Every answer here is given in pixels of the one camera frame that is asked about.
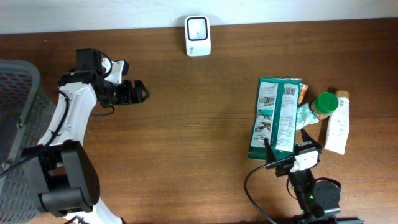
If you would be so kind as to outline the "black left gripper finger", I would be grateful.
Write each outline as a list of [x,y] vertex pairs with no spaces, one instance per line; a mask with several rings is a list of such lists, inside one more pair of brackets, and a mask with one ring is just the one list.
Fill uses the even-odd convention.
[[141,80],[134,81],[134,91],[135,93],[149,93],[148,89],[144,86]]
[[150,97],[149,93],[136,93],[134,97],[134,104],[143,103],[146,99]]

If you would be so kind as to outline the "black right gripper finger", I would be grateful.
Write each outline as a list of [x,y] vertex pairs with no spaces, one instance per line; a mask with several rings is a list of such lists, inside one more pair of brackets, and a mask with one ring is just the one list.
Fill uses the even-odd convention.
[[264,145],[266,149],[266,169],[273,169],[276,158],[267,138],[264,138]]
[[322,150],[322,146],[314,140],[304,129],[300,130],[301,135],[302,135],[302,140],[303,143],[301,143],[301,146],[304,146],[306,149],[316,149],[317,151]]

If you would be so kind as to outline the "teal snack packet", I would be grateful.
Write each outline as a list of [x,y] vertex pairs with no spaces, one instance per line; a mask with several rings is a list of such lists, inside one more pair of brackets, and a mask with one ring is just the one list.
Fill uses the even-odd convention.
[[313,115],[308,103],[299,106],[296,117],[296,130],[300,130],[305,126],[316,124],[319,120]]

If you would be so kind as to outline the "white tube with gold cap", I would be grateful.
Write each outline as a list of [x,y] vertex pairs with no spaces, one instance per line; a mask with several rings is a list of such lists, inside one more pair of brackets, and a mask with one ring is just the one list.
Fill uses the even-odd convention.
[[325,149],[344,155],[349,135],[349,98],[350,93],[344,90],[335,93],[338,107],[329,116]]

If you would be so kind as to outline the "green lidded jar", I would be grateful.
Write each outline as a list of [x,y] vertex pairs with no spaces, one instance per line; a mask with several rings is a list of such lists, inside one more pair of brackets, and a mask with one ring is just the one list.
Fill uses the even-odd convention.
[[324,92],[311,104],[310,109],[314,117],[318,120],[323,120],[337,109],[339,104],[336,95],[330,92]]

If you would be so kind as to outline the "green 3M wipes pack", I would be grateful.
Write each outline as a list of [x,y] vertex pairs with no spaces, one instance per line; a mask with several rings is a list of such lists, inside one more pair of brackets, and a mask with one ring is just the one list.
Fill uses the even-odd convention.
[[294,153],[301,79],[260,78],[248,158],[266,159],[264,138],[277,160]]

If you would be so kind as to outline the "orange snack packet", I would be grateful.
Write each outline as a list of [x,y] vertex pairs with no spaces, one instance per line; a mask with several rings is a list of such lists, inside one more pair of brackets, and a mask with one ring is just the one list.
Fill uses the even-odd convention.
[[298,103],[299,103],[299,104],[302,103],[302,101],[303,101],[303,99],[304,99],[304,97],[305,97],[305,94],[306,94],[307,90],[308,90],[308,85],[306,85],[306,84],[304,84],[304,83],[301,83],[301,84],[300,84],[300,95],[299,95],[299,100],[298,100]]

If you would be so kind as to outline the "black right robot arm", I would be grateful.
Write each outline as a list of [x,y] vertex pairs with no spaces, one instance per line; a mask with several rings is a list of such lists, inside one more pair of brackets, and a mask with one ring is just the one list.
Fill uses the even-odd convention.
[[269,143],[265,143],[266,169],[275,169],[277,177],[287,176],[295,198],[302,209],[292,223],[364,223],[358,218],[337,218],[341,212],[341,183],[327,177],[315,178],[311,169],[320,162],[323,147],[304,130],[303,142],[294,146],[293,154],[277,159]]

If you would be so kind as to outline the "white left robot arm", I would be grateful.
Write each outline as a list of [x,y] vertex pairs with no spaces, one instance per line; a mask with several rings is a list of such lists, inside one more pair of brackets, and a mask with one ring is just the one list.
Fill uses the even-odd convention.
[[141,80],[123,79],[126,60],[113,61],[104,52],[78,49],[76,67],[63,73],[58,103],[38,145],[22,152],[22,168],[41,213],[68,223],[124,223],[100,198],[100,180],[83,148],[93,108],[143,103],[150,96]]

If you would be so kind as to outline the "white barcode scanner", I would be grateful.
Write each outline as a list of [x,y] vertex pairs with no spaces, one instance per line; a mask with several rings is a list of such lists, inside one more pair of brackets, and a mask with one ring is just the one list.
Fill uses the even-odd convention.
[[211,53],[209,19],[203,15],[188,16],[184,21],[186,54],[202,57]]

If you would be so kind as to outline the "grey plastic basket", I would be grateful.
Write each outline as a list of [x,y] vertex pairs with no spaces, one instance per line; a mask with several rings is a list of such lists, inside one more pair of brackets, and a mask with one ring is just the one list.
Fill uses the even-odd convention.
[[[55,104],[41,85],[35,65],[1,60],[1,172],[35,147],[47,130]],[[1,178],[1,223],[25,223],[40,214],[23,168]]]

